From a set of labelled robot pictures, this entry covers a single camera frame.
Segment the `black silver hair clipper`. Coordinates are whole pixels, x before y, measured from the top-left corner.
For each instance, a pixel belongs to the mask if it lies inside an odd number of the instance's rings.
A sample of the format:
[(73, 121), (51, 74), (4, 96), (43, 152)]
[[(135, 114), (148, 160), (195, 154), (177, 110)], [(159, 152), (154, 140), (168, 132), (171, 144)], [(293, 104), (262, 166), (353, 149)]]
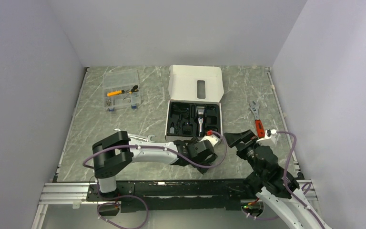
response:
[(197, 111), (197, 121), (198, 121), (198, 134), (199, 134), (199, 136), (202, 136), (205, 107), (204, 106), (197, 106), (196, 111)]

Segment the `white hair clipper box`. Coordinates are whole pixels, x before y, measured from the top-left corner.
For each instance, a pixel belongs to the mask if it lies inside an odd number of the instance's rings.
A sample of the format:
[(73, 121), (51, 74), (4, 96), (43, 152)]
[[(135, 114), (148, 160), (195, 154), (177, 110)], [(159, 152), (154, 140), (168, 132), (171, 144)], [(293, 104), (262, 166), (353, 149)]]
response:
[[(209, 130), (222, 133), (221, 99), (224, 94), (222, 69), (215, 66), (171, 65), (169, 67), (165, 140), (201, 139)], [(197, 106), (204, 106), (203, 134), (198, 134)], [(174, 125), (175, 133), (170, 134)], [(192, 125), (193, 133), (184, 135), (183, 125)]]

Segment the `black comb guard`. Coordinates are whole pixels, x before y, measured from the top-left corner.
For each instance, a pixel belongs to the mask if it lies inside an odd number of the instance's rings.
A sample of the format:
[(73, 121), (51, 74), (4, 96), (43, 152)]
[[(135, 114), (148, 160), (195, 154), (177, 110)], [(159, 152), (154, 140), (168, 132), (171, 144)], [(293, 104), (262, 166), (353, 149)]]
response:
[(193, 126), (192, 125), (183, 125), (182, 132), (184, 135), (191, 135), (193, 133)]

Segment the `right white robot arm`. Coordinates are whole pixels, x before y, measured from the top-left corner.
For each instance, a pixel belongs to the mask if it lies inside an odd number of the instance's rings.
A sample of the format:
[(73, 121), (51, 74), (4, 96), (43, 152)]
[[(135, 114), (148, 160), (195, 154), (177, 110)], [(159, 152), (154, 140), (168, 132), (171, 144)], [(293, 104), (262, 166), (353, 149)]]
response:
[(249, 198), (259, 198), (290, 229), (328, 229), (329, 225), (318, 215), (307, 200), (298, 181), (281, 167), (270, 145), (279, 134), (293, 137), (291, 132), (266, 130), (265, 136), (254, 138), (251, 130), (241, 133), (224, 133), (226, 144), (236, 148), (236, 154), (252, 167), (252, 173), (243, 180), (244, 193)]

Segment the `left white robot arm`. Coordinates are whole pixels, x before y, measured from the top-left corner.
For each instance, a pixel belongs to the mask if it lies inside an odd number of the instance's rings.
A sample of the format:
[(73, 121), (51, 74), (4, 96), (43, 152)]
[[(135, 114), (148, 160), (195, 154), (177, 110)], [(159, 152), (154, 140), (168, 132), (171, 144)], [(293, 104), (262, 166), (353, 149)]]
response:
[(208, 131), (202, 139), (175, 140), (167, 143), (140, 141), (126, 131), (102, 139), (92, 145), (92, 156), (85, 159), (84, 167), (94, 170), (99, 184), (99, 194), (105, 200), (112, 200), (118, 194), (116, 175), (131, 163), (154, 162), (171, 166), (192, 165), (202, 174), (212, 168), (217, 159), (214, 147), (221, 141), (221, 135)]

